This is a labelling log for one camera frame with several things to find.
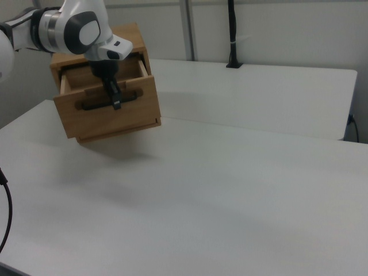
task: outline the wooden panel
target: wooden panel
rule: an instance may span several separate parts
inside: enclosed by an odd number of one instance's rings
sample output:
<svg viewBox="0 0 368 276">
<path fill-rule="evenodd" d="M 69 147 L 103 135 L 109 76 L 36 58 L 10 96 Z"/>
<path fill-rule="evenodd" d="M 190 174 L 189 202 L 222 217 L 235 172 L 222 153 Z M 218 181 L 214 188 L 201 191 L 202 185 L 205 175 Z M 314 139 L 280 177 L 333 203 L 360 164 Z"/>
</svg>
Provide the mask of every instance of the wooden panel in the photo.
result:
<svg viewBox="0 0 368 276">
<path fill-rule="evenodd" d="M 159 127 L 159 126 L 161 126 L 161 119 L 157 118 L 154 121 L 152 120 L 147 121 L 147 124 L 145 125 L 134 127 L 131 129 L 124 129 L 121 131 L 112 132 L 112 133 L 108 133 L 105 135 L 94 136 L 94 137 L 76 137 L 76 140 L 78 141 L 78 143 L 84 144 L 84 143 L 89 143 L 89 142 L 93 142 L 93 141 L 97 141 L 101 139 L 111 138 L 117 135 L 124 135 L 124 134 L 128 134 L 134 131 L 142 131 L 144 129 L 154 128 L 154 127 Z"/>
<path fill-rule="evenodd" d="M 51 69 L 51 74 L 52 74 L 52 77 L 53 77 L 53 79 L 56 83 L 57 89 L 59 89 L 59 91 L 60 91 L 60 88 L 61 88 L 61 84 L 60 84 L 61 71 L 58 70 L 57 68 L 54 68 L 54 69 Z"/>
<path fill-rule="evenodd" d="M 150 58 L 148 57 L 148 52 L 147 51 L 144 51 L 142 53 L 143 55 L 143 60 L 145 61 L 145 68 L 147 69 L 147 73 L 149 75 L 152 75 L 152 71 L 151 71 L 151 63 L 150 63 Z"/>
<path fill-rule="evenodd" d="M 79 108 L 77 103 L 85 101 L 87 97 L 84 91 L 55 97 L 67 137 L 96 137 L 141 127 L 147 125 L 147 121 L 154 123 L 156 118 L 161 117 L 152 76 L 126 81 L 126 89 L 142 89 L 143 96 L 123 103 L 120 110 L 114 110 L 112 106 L 89 111 Z"/>
<path fill-rule="evenodd" d="M 139 72 L 141 73 L 141 76 L 148 76 L 147 70 L 145 69 L 143 62 L 139 60 L 138 64 L 139 64 Z"/>
<path fill-rule="evenodd" d="M 67 94 L 67 93 L 70 93 L 70 92 L 71 92 L 70 83 L 69 83 L 69 80 L 67 78 L 67 75 L 64 74 L 62 76 L 62 85 L 61 85 L 61 88 L 60 88 L 60 94 Z"/>
</svg>

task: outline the table surface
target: table surface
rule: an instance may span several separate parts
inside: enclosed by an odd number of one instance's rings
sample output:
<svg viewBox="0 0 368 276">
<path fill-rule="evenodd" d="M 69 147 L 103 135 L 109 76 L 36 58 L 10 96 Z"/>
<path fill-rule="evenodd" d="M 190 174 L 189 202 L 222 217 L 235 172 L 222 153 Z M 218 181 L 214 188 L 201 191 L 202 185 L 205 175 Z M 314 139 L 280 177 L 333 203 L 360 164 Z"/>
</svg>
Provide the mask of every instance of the table surface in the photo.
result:
<svg viewBox="0 0 368 276">
<path fill-rule="evenodd" d="M 164 117 L 340 140 L 357 72 L 151 60 Z"/>
<path fill-rule="evenodd" d="M 31 276 L 366 274 L 367 145 L 162 121 L 79 145 L 45 101 L 1 129 L 14 220 L 0 262 Z"/>
</svg>

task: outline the white wall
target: white wall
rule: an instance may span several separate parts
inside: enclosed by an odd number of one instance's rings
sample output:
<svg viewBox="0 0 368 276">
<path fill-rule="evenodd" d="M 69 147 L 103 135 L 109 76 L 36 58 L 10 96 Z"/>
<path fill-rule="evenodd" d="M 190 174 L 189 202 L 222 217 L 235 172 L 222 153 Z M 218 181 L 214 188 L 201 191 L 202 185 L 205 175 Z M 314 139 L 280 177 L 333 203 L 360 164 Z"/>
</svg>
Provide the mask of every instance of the white wall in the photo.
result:
<svg viewBox="0 0 368 276">
<path fill-rule="evenodd" d="M 14 17 L 30 6 L 32 1 L 28 0 L 1 0 L 0 21 Z M 56 94 L 57 89 L 49 70 L 50 61 L 51 57 L 47 53 L 30 50 L 16 53 L 12 76 L 0 83 L 0 128 Z"/>
<path fill-rule="evenodd" d="M 111 26 L 137 22 L 151 59 L 186 60 L 179 6 L 108 9 Z"/>
<path fill-rule="evenodd" d="M 248 64 L 346 68 L 358 71 L 352 111 L 368 143 L 368 2 L 236 5 L 238 56 Z M 227 62 L 226 5 L 193 7 L 200 61 Z M 355 140 L 349 128 L 348 139 Z"/>
</svg>

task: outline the wooden box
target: wooden box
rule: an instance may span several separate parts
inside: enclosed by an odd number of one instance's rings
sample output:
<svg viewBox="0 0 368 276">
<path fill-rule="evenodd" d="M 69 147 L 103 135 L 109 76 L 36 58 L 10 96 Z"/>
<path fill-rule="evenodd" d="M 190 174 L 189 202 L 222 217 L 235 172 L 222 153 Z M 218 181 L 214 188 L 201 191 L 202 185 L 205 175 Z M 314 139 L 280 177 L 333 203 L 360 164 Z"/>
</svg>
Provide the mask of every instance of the wooden box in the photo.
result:
<svg viewBox="0 0 368 276">
<path fill-rule="evenodd" d="M 117 83 L 123 99 L 138 96 L 135 101 L 122 103 L 121 109 L 112 106 L 85 110 L 109 100 L 101 79 L 95 77 L 83 55 L 56 53 L 51 71 L 60 94 L 54 98 L 68 138 L 86 143 L 161 125 L 159 101 L 152 76 L 147 49 L 137 24 L 112 28 L 113 33 L 133 42 L 132 53 L 119 62 Z"/>
</svg>

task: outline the black cable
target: black cable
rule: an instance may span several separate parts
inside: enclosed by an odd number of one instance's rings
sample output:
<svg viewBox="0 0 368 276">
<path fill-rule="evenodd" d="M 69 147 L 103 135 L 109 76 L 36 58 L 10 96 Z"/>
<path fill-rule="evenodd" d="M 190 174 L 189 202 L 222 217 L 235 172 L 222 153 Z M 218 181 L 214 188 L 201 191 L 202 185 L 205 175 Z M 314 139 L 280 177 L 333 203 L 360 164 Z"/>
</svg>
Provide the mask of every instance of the black cable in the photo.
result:
<svg viewBox="0 0 368 276">
<path fill-rule="evenodd" d="M 4 186 L 5 188 L 5 192 L 6 192 L 6 195 L 7 195 L 7 201 L 8 201 L 8 204 L 9 204 L 9 216 L 8 216 L 8 219 L 7 219 L 7 226 L 6 226 L 6 231 L 5 231 L 5 235 L 4 235 L 4 238 L 2 240 L 2 243 L 0 245 L 0 254 L 1 254 L 1 251 L 3 250 L 4 246 L 5 246 L 5 243 L 7 241 L 7 237 L 9 236 L 9 232 L 10 232 L 10 227 L 12 225 L 12 218 L 13 218 L 13 202 L 12 202 L 12 195 L 10 194 L 10 190 L 9 190 L 9 187 L 7 186 L 7 180 L 4 176 L 4 174 L 2 173 L 1 169 L 0 169 L 0 185 Z"/>
<path fill-rule="evenodd" d="M 356 131 L 356 142 L 359 142 L 359 132 L 358 132 L 358 126 L 357 122 L 354 120 L 354 118 L 351 119 L 351 122 L 355 125 L 355 131 Z"/>
</svg>

